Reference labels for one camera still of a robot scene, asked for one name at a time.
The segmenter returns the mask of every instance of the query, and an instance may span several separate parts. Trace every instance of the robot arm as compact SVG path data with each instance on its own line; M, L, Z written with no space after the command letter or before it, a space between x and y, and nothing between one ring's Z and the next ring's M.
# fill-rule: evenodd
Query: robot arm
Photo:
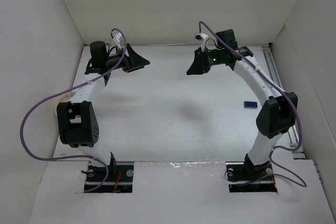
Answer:
M233 30L226 30L217 33L217 35L254 63L257 69L262 72L252 52L247 47L238 48ZM196 39L202 40L202 45L206 44L204 38L207 39L204 34L196 35ZM211 66L225 64L245 80L260 103L263 104L256 119L258 135L252 149L246 154L244 162L245 172L250 175L249 179L256 179L260 177L260 172L269 166L269 154L272 148L282 137L282 134L294 125L295 115L282 95L263 80L246 61L234 57L220 43L218 43L218 47L219 49L214 50L208 50L205 46L199 47L195 51L194 62L188 69L187 75L208 73ZM288 93L288 97L297 106L297 96L292 92Z
M85 71L84 82L88 85L77 90L75 95L67 102L57 105L57 119L60 140L72 148L78 148L86 155L99 157L106 164L113 163L113 155L98 142L99 126L93 110L92 102L99 92L107 85L110 75L98 79L95 82L90 80L100 76L113 68L120 60L124 49L117 51L115 55L109 56L105 42L96 41L90 44L91 59ZM129 44L126 46L127 54L117 68L129 73L144 68L150 62L138 55ZM101 167L98 162L92 162L94 166Z

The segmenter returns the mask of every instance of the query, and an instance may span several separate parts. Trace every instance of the blue object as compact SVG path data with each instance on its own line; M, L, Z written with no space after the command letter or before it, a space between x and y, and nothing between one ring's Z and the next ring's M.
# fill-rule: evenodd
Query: blue object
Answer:
M258 103L256 102L244 102L244 107L245 108L257 108L258 107Z

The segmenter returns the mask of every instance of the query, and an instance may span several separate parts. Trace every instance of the purple cable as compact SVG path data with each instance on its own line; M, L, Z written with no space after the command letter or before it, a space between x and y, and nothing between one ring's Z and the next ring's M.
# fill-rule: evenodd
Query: purple cable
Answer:
M110 72L112 72L114 69L116 69L116 68L119 66L119 64L122 62L123 58L125 57L125 51L126 51L127 41L126 41L126 37L125 37L124 33L123 33L121 30L117 29L117 28L114 28L114 29L111 30L111 37L113 37L113 36L112 36L112 33L113 33L114 31L118 31L118 32L121 34L121 36L122 36L122 38L123 38L123 40L124 40L124 50L123 50L122 55L121 55L121 58L120 58L120 60L117 62L117 64L116 64L113 68L111 68L109 71L103 73L102 75L100 75L100 76L98 76L98 77L96 77L96 78L93 78L92 80L90 80L90 81L88 81L88 82L84 82L84 83L82 83L82 84L80 84L80 85L77 85L77 86L75 86L75 87L72 87L72 88L70 88L70 89L67 89L67 90L65 90L65 91L63 91L63 92L60 92L60 93L57 93L57 94L53 94L53 95L51 95L51 96L49 96L49 97L47 97L47 98L44 98L43 100L39 101L39 102L36 103L36 104L35 104L35 105L34 105L34 106L27 112L27 114L23 117L23 120L22 120L22 123L21 123L21 126L20 126L20 139L21 139L21 144L22 144L23 148L25 149L25 151L28 153L28 155L31 156L31 157L34 158L34 159L37 159L37 160L40 160L40 161L59 161L59 160L65 160L65 159L70 159L70 158L78 158L78 157L79 157L79 158L89 158L89 159L94 159L94 160L96 160L97 162L99 162L100 164L102 164L102 165L105 167L105 169L106 169L106 175L105 175L105 178L102 180L102 182L101 182L98 186L96 186L96 187L94 187L94 188L91 188L91 189L89 189L89 190L85 190L84 193L88 193L88 192L90 192L90 191L94 191L94 190L98 189L99 187L101 187L101 186L103 185L103 183L106 181L106 179L107 179L108 176L109 176L109 168L108 168L107 164L105 164L105 163L104 163L103 161L101 161L100 159L98 159L98 158L96 158L96 157L93 157L93 156L89 156L89 155L71 155L71 156L66 156L66 157L53 157L53 158L38 157L38 156L34 155L34 154L30 151L30 149L28 148L28 146L27 146L27 144L26 144L26 142L25 142L25 139L24 139L23 130L24 130L25 123L26 123L28 117L30 116L30 114L31 114L37 107L39 107L41 104L43 104L44 102L46 102L46 101L48 101L48 100L50 100L50 99L52 99L52 98L55 98L55 97L58 97L58 96L60 96L60 95L66 94L66 93L68 93L68 92L70 92L70 91L72 91L72 90L74 90L74 89L81 88L81 87L83 87L83 86L85 86L85 85L88 85L88 84L91 83L91 82L97 81L97 80L99 80L100 78L103 78L104 76L106 76L107 74L109 74Z
M199 32L201 33L202 32L202 28L201 28L201 25L205 26L206 29L209 30L209 32L215 36L215 38L224 45L225 49L229 50L234 56L236 56L238 59L243 59L245 60L254 70L256 70L256 65L254 65L249 59L247 59L245 56L239 54L236 50L234 50L233 48L231 48L229 45L227 45L224 41L221 40L221 38L219 38L216 33L206 24L204 23L203 21L200 21L198 22L198 27L199 27ZM271 85L273 88L275 88L286 100L287 102L289 103L291 109L293 110L294 112L294 115L295 115L295 118L297 120L297 124L298 124L298 135L299 135L299 141L298 141L298 145L295 147L295 148L287 148L287 147L284 147L284 146L281 146L281 145L277 145L277 146L274 146L273 147L273 150L270 152L269 154L269 160L275 164L276 166L288 171L289 173L293 174L294 176L296 176L301 182L302 184L300 184L299 182L289 178L289 177L286 177L284 175L281 175L281 174L267 174L255 181L249 181L249 182L246 182L246 183L243 183L243 184L239 184L240 186L246 186L246 185L250 185L250 184L253 184L255 182L258 182L264 178L267 178L267 177L270 177L270 176L278 176L278 177L282 177L282 178L285 178L299 186L302 186L302 187L307 187L307 184L306 182L299 176L297 175L296 173L292 172L291 170L283 167L282 165L279 165L277 164L276 162L274 162L274 160L272 159L272 155L273 155L273 152L275 149L284 149L284 150L287 150L287 151L290 151L290 152L294 152L294 151L297 151L301 146L302 146L302 127L301 127L301 120L300 120L300 116L298 114L298 111L296 110L295 108L295 105L292 103L292 101L289 99L289 97L286 95L285 92L283 92L278 86L276 86L272 81L270 81L268 79L267 76L265 76L262 72L260 72L260 70L256 70L256 72L259 74L259 76L261 78L263 78L269 85Z

